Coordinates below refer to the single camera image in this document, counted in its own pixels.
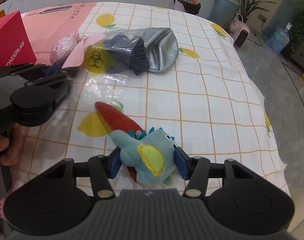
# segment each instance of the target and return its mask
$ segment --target biohazard symbol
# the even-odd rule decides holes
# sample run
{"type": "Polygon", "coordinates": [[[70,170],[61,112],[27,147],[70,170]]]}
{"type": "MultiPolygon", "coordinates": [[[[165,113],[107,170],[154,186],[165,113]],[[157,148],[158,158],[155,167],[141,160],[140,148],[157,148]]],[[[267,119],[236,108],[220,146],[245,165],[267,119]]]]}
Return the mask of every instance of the biohazard symbol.
{"type": "Polygon", "coordinates": [[[93,51],[91,57],[89,57],[89,65],[91,67],[100,68],[103,64],[104,62],[101,59],[101,54],[97,50],[93,51]]]}

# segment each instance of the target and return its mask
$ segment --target metal screw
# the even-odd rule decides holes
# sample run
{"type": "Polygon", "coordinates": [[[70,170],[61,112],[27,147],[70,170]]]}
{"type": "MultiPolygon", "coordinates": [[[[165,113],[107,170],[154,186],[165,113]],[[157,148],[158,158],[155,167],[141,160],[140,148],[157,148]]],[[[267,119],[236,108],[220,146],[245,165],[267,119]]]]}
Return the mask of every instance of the metal screw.
{"type": "Polygon", "coordinates": [[[99,198],[109,198],[109,197],[113,196],[113,192],[108,189],[102,189],[102,190],[98,191],[98,196],[99,196],[99,198]]]}
{"type": "Polygon", "coordinates": [[[199,197],[201,195],[201,191],[195,188],[191,188],[185,191],[185,195],[188,197],[199,197]]]}

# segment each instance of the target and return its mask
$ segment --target power cord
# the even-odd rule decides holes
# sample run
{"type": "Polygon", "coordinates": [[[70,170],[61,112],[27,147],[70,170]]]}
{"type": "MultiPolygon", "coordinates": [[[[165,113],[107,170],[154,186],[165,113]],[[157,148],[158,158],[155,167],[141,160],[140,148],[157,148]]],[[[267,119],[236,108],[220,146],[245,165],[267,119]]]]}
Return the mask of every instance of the power cord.
{"type": "Polygon", "coordinates": [[[250,39],[248,39],[248,40],[251,41],[251,42],[254,42],[257,46],[262,47],[262,46],[263,46],[263,43],[261,42],[261,40],[259,39],[259,37],[257,37],[257,39],[259,40],[259,42],[261,43],[261,45],[258,44],[258,43],[256,43],[255,41],[250,40],[250,39]]]}
{"type": "Polygon", "coordinates": [[[262,23],[262,33],[266,36],[266,37],[271,37],[271,36],[269,36],[269,35],[266,35],[265,33],[264,33],[264,30],[263,30],[263,25],[264,25],[264,23],[266,23],[266,21],[263,21],[263,23],[262,23]]]}

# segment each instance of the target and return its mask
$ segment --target red box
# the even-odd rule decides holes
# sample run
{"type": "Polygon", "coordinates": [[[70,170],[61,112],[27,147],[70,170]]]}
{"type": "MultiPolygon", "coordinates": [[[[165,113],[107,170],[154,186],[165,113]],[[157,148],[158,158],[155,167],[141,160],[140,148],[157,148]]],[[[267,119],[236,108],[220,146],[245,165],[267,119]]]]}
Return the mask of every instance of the red box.
{"type": "Polygon", "coordinates": [[[35,62],[20,12],[0,18],[0,67],[35,62]]]}

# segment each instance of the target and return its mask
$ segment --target checkered sheet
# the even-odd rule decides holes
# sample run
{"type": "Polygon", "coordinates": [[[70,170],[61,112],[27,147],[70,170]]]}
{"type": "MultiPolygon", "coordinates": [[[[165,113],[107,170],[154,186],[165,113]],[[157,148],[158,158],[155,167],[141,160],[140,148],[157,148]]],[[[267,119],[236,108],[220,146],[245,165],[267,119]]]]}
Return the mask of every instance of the checkered sheet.
{"type": "MultiPolygon", "coordinates": [[[[20,185],[64,158],[84,162],[109,155],[115,145],[108,135],[89,137],[77,128],[95,111],[96,101],[114,104],[117,100],[124,105],[124,114],[143,129],[162,127],[188,155],[217,163],[233,158],[289,194],[286,165],[264,115],[264,97],[247,76],[229,35],[220,37],[211,22],[197,16],[118,2],[97,3],[81,24],[80,34],[110,31],[96,21],[106,14],[114,17],[114,28],[170,27],[181,48],[175,65],[164,74],[139,76],[126,71],[92,77],[81,69],[70,97],[47,123],[30,129],[20,163],[20,185]],[[198,57],[188,56],[184,49],[198,57]]],[[[110,183],[117,195],[122,189],[142,188],[124,167],[110,183]]],[[[77,184],[92,195],[89,179],[79,178],[77,184]]],[[[169,187],[182,193],[186,184],[174,175],[169,187]]],[[[220,187],[220,179],[210,179],[206,194],[220,187]]]]}

